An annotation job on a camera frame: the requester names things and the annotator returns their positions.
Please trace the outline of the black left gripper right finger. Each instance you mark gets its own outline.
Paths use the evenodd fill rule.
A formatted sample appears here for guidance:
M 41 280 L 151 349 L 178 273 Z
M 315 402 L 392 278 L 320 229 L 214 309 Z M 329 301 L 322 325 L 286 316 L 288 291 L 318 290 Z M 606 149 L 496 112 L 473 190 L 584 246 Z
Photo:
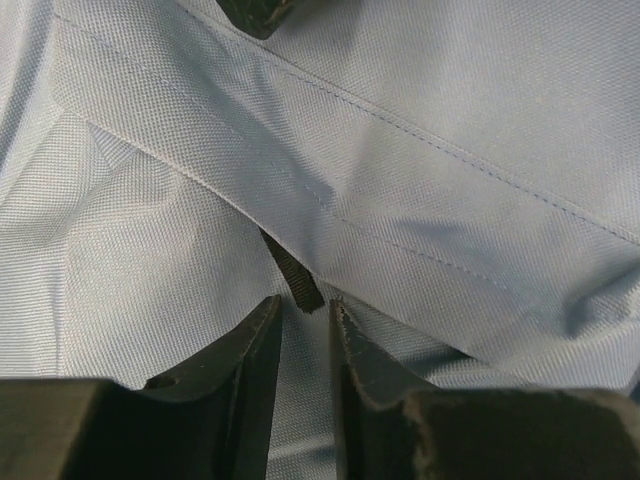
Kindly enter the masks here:
M 339 479 L 448 479 L 435 418 L 450 400 L 330 302 L 331 390 Z

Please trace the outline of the blue-grey fabric backpack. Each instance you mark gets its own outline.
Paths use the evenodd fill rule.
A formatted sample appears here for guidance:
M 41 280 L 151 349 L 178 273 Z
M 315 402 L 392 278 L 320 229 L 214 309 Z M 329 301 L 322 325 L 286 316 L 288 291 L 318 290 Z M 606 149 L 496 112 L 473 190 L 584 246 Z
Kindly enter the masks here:
M 331 479 L 328 319 L 444 388 L 639 394 L 639 5 L 1 5 L 1 373 L 144 382 L 285 303 L 267 475 Z

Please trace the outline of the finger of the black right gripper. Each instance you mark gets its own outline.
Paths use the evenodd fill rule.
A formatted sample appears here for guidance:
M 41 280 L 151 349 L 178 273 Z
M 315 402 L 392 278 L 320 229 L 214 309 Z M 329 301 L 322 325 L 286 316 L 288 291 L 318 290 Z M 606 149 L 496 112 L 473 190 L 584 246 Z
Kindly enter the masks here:
M 268 39 L 295 7 L 294 0 L 217 0 L 231 24 L 243 33 Z

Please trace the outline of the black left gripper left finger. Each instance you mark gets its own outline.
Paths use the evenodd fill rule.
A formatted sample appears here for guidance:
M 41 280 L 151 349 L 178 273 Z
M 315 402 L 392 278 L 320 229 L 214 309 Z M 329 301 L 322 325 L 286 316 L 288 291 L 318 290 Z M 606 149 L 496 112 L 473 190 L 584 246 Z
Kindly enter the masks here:
M 266 476 L 282 340 L 282 299 L 263 299 L 230 332 L 149 379 L 164 412 L 157 479 Z

